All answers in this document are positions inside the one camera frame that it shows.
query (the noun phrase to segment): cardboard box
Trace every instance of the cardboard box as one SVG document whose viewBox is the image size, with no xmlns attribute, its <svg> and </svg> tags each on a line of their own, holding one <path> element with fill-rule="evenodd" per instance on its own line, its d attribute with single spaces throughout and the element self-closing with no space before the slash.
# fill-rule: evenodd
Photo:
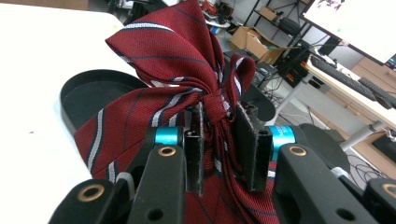
<svg viewBox="0 0 396 224">
<path fill-rule="evenodd" d="M 256 55 L 259 63 L 274 64 L 284 50 L 293 49 L 293 47 L 281 48 L 260 31 L 246 26 L 239 27 L 231 36 L 230 41 L 238 48 L 248 49 Z"/>
<path fill-rule="evenodd" d="M 268 21 L 276 21 L 277 20 L 277 15 L 269 7 L 260 8 L 259 13 L 260 13 L 260 15 L 264 16 Z"/>
</svg>

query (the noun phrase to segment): monitor screen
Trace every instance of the monitor screen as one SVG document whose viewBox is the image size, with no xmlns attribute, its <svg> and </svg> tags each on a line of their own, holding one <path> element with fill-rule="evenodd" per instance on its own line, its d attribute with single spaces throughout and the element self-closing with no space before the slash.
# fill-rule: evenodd
<svg viewBox="0 0 396 224">
<path fill-rule="evenodd" d="M 311 0 L 302 18 L 331 37 L 323 51 L 341 41 L 376 63 L 396 53 L 394 0 Z"/>
</svg>

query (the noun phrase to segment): tie fabric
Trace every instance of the tie fabric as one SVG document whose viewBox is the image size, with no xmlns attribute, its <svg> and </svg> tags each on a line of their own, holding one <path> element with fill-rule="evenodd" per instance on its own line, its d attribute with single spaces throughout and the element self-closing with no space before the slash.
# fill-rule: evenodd
<svg viewBox="0 0 396 224">
<path fill-rule="evenodd" d="M 93 178 L 115 181 L 149 127 L 183 126 L 184 109 L 202 102 L 204 194 L 187 193 L 186 222 L 278 223 L 271 202 L 274 179 L 268 177 L 264 192 L 247 190 L 231 132 L 236 103 L 253 79 L 255 63 L 235 54 L 230 74 L 223 74 L 222 50 L 198 1 L 148 14 L 106 42 L 150 87 L 124 94 L 76 131 L 79 153 Z M 155 82 L 165 85 L 155 87 Z M 270 163 L 269 171 L 275 168 Z"/>
</svg>

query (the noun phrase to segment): tie knot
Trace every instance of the tie knot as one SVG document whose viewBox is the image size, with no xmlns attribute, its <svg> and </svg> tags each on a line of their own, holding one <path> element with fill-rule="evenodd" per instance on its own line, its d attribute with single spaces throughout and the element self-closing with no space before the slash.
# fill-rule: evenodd
<svg viewBox="0 0 396 224">
<path fill-rule="evenodd" d="M 223 90 L 218 89 L 202 98 L 205 117 L 210 124 L 217 123 L 219 120 L 227 117 L 230 104 L 225 100 L 225 96 L 222 93 Z"/>
</svg>

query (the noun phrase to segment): table surface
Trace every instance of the table surface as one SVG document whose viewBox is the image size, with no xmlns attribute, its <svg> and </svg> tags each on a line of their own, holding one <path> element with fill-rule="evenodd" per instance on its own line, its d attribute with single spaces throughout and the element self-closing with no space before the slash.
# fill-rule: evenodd
<svg viewBox="0 0 396 224">
<path fill-rule="evenodd" d="M 324 83 L 328 84 L 332 89 L 341 92 L 347 98 L 359 105 L 363 110 L 366 110 L 369 113 L 373 114 L 376 118 L 387 124 L 389 127 L 396 129 L 396 109 L 386 109 L 378 102 L 371 101 L 360 93 L 353 91 L 340 81 L 318 70 L 314 65 L 312 65 L 310 60 L 307 61 L 306 68 L 311 71 L 316 77 L 321 79 Z M 348 74 L 351 78 L 355 80 L 358 80 L 360 78 L 358 75 L 346 69 L 341 64 L 338 64 L 337 68 L 341 69 L 344 74 Z"/>
<path fill-rule="evenodd" d="M 91 178 L 61 118 L 72 76 L 112 69 L 136 76 L 105 43 L 114 16 L 0 4 L 0 223 L 48 223 L 76 184 Z"/>
</svg>

